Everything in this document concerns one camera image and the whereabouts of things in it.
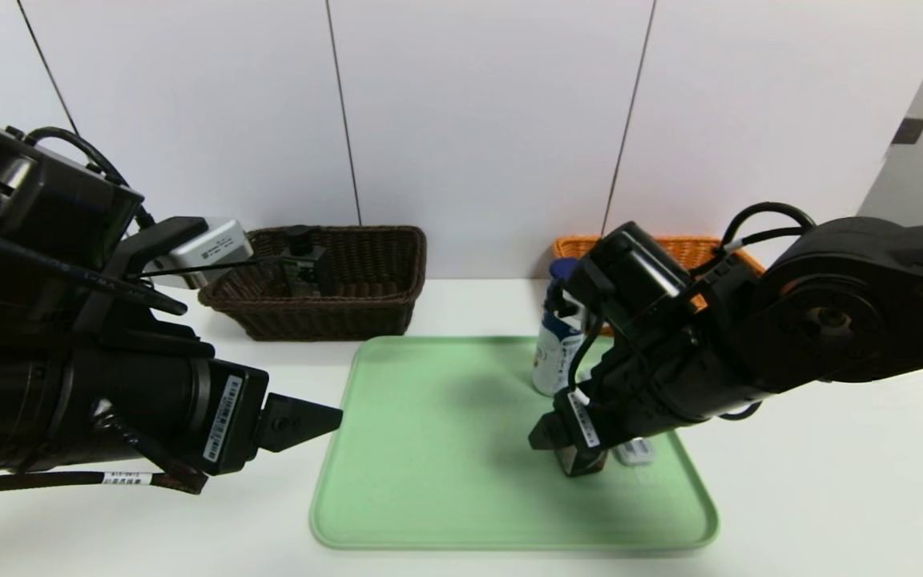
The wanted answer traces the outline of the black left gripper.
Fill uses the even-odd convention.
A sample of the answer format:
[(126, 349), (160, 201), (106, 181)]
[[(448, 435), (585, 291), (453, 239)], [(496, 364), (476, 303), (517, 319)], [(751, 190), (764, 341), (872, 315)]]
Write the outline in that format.
[(342, 409), (277, 393), (261, 409), (267, 386), (263, 370), (213, 357), (79, 350), (72, 358), (72, 462), (140, 458), (119, 432), (95, 424), (103, 399), (141, 438), (210, 475), (241, 470), (257, 448), (279, 453), (343, 423)]

